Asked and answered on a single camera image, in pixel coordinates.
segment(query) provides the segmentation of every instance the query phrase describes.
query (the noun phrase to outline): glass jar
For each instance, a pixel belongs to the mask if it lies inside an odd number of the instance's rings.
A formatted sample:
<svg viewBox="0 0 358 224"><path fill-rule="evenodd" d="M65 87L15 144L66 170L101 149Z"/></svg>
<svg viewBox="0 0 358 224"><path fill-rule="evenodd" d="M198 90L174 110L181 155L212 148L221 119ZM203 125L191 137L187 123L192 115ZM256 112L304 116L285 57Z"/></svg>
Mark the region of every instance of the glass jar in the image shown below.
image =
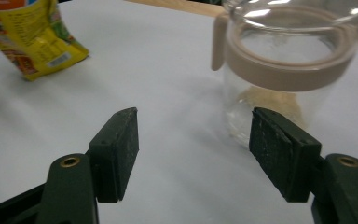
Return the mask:
<svg viewBox="0 0 358 224"><path fill-rule="evenodd" d="M255 106L307 129L358 49L358 1L224 1L213 70L224 67L230 135L248 146Z"/></svg>

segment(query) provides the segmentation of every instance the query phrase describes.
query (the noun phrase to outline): yellow snack bag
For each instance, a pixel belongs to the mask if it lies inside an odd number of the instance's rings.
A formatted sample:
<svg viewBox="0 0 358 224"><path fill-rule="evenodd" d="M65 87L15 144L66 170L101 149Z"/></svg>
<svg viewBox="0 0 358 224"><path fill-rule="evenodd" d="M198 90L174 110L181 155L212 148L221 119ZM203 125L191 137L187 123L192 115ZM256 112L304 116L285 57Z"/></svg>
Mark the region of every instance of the yellow snack bag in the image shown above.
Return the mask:
<svg viewBox="0 0 358 224"><path fill-rule="evenodd" d="M28 80L70 67L89 54L63 24L57 0L0 0L0 50Z"/></svg>

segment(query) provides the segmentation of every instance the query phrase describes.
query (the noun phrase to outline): beige handle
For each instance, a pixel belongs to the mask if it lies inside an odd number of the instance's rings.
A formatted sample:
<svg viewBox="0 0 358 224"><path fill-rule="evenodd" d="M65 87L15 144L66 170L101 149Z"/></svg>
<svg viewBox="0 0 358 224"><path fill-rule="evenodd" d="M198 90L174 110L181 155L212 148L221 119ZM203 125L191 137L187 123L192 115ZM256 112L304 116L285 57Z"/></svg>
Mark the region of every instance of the beige handle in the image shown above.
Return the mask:
<svg viewBox="0 0 358 224"><path fill-rule="evenodd" d="M228 14L223 12L214 19L213 46L212 46L212 70L217 71L222 67L225 57L225 37L228 24Z"/></svg>

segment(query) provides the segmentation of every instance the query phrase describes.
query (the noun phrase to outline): white tabletop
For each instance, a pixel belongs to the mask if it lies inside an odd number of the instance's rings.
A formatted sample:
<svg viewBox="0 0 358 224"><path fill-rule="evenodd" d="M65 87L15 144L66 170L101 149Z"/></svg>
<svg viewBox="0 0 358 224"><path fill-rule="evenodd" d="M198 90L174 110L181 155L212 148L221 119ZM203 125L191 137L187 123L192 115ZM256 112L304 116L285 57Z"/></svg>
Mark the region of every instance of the white tabletop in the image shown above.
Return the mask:
<svg viewBox="0 0 358 224"><path fill-rule="evenodd" d="M287 203L226 134L213 18L119 0L61 9L86 61L26 82L0 53L0 202L44 183L54 160L85 152L136 106L140 151L124 201L99 203L101 223L313 223L310 202ZM310 133L324 156L358 158L358 54Z"/></svg>

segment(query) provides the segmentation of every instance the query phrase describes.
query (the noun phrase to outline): brass screw hole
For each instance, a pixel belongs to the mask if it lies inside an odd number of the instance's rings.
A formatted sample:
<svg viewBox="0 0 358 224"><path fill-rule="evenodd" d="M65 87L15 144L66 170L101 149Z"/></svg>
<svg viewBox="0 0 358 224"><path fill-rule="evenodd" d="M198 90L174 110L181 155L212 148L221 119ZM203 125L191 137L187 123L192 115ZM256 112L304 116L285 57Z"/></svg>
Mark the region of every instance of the brass screw hole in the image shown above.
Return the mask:
<svg viewBox="0 0 358 224"><path fill-rule="evenodd" d="M78 157L70 157L60 162L60 166L63 168L68 168L72 166L76 166L80 163L80 159Z"/></svg>
<svg viewBox="0 0 358 224"><path fill-rule="evenodd" d="M339 157L338 158L339 163L341 163L344 166L348 167L358 167L358 161L354 160L350 157Z"/></svg>

